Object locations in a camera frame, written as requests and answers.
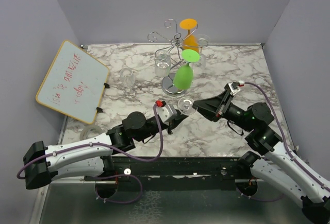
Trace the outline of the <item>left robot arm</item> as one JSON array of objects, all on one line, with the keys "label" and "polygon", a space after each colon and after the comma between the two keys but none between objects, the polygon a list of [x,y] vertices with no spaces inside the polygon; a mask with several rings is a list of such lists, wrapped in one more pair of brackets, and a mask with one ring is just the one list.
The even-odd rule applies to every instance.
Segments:
[{"label": "left robot arm", "polygon": [[143,113],[130,113],[122,123],[93,138],[64,145],[44,145],[34,142],[23,156],[23,168],[17,178],[25,181],[26,189],[38,189],[51,182],[69,177],[100,177],[108,180],[114,167],[110,156],[121,153],[130,157],[128,151],[135,142],[159,135],[160,151],[163,150],[163,131],[171,133],[187,115],[178,110],[169,113],[164,108],[156,109],[154,116],[146,118]]}]

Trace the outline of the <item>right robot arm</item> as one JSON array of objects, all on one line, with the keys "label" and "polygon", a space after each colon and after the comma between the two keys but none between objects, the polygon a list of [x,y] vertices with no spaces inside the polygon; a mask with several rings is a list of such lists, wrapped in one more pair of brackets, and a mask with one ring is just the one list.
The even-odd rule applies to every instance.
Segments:
[{"label": "right robot arm", "polygon": [[252,151],[237,165],[242,178],[251,175],[281,191],[302,210],[312,223],[329,223],[329,181],[311,169],[292,149],[284,133],[277,134],[269,124],[278,121],[269,100],[242,110],[232,99],[246,83],[230,82],[213,98],[197,100],[193,108],[212,122],[223,118],[248,132],[245,137]]}]

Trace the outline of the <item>orange plastic wine glass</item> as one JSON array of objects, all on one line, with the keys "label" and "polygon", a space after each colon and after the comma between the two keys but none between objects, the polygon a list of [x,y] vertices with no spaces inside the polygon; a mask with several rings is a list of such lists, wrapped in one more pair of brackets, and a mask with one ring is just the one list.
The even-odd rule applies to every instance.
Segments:
[{"label": "orange plastic wine glass", "polygon": [[180,28],[187,31],[187,35],[183,40],[183,50],[191,49],[197,53],[199,53],[199,45],[196,41],[193,33],[198,28],[198,23],[194,19],[184,19],[179,24]]}]

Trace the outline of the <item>clear glass tumbler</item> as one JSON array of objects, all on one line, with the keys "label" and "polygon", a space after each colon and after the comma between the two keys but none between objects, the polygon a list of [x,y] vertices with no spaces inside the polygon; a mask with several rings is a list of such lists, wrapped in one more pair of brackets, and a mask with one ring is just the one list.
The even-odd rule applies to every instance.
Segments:
[{"label": "clear glass tumbler", "polygon": [[120,79],[124,86],[133,87],[135,84],[135,75],[131,68],[125,67],[120,70]]}]

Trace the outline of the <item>clear wine glass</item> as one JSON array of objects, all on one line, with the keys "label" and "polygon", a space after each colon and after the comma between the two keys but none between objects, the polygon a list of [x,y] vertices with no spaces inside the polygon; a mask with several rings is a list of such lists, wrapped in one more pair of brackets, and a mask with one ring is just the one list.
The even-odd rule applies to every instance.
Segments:
[{"label": "clear wine glass", "polygon": [[190,97],[182,97],[178,100],[177,107],[183,115],[192,115],[196,112],[196,108],[193,107],[194,100]]},{"label": "clear wine glass", "polygon": [[203,49],[208,47],[210,37],[207,35],[197,35],[197,44],[200,48],[200,60],[197,62],[196,67],[203,72],[206,67],[206,56],[203,54]]},{"label": "clear wine glass", "polygon": [[166,50],[159,50],[155,53],[155,74],[158,77],[165,77],[171,69],[170,54]]}]

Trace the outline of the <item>green plastic wine glass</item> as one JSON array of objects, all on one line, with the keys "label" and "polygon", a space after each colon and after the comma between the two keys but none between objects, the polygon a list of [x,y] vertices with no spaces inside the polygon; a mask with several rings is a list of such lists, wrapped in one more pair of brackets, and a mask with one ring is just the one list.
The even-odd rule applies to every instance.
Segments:
[{"label": "green plastic wine glass", "polygon": [[199,62],[200,54],[192,49],[184,49],[181,56],[185,64],[175,73],[173,84],[179,90],[187,90],[191,87],[193,81],[193,69],[190,63]]}]

